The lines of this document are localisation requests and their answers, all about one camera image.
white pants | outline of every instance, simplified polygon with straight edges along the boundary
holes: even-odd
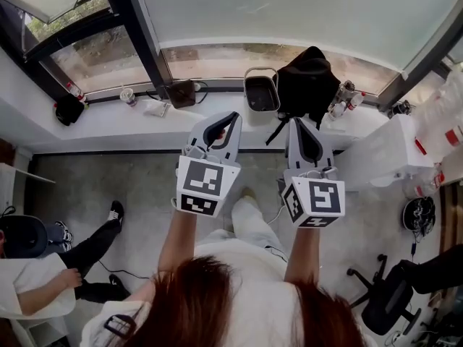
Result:
[[[283,246],[271,227],[263,220],[262,213],[253,198],[245,196],[235,203],[231,210],[231,221],[234,233],[220,228],[210,233],[198,245],[237,238],[264,248],[288,262]]]

bin handle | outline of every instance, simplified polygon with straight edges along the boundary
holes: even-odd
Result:
[[[278,81],[279,81],[279,76],[278,76],[278,72],[276,71],[276,69],[272,68],[272,67],[251,67],[249,68],[246,72],[245,72],[245,80],[246,80],[246,77],[248,76],[248,74],[251,72],[251,71],[268,71],[268,70],[271,70],[271,71],[274,71],[275,74],[276,74],[276,93],[278,94]]]

black chair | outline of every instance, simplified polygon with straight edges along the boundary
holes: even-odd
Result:
[[[383,279],[387,258],[384,254],[378,256],[381,266],[373,276],[373,283],[370,283],[358,271],[352,268],[348,269],[347,275],[357,276],[368,289],[366,294],[350,306],[354,308],[369,300],[363,309],[362,320],[372,332],[378,335],[385,335],[403,316],[409,322],[407,329],[403,332],[404,335],[407,335],[420,317],[421,309],[418,309],[415,314],[407,311],[407,306],[413,296],[413,287],[407,281],[405,269],[401,265],[402,262],[394,266]]]
[[[0,230],[7,240],[7,258],[36,258],[45,252],[48,235],[42,221],[33,216],[6,215],[0,218]]]

reddish-brown hair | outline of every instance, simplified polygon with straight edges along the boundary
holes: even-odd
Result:
[[[175,273],[158,276],[148,317],[124,347],[219,347],[232,307],[231,268],[198,257]],[[300,312],[294,313],[294,347],[364,347],[348,303],[311,282],[295,283]]]

white marker cube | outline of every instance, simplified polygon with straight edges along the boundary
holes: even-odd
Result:
[[[241,168],[180,156],[177,209],[217,217]]]
[[[284,204],[294,226],[320,228],[346,214],[344,182],[291,177],[283,191]]]

